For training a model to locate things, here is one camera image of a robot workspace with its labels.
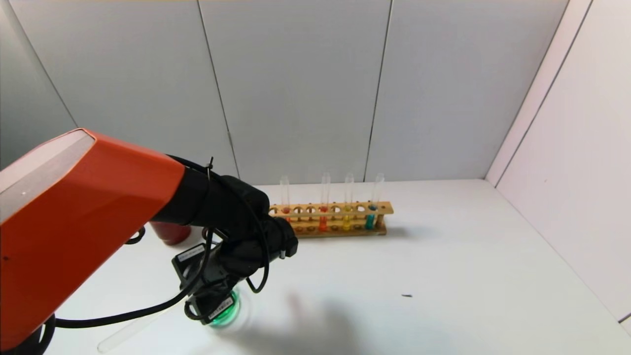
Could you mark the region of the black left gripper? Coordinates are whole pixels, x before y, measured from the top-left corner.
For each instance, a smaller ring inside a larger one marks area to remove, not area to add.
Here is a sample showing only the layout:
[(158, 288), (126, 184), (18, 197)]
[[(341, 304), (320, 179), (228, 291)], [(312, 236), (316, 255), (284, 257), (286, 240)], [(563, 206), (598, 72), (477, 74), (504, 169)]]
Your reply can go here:
[(209, 325), (234, 308), (234, 283), (211, 283), (194, 292), (194, 319)]

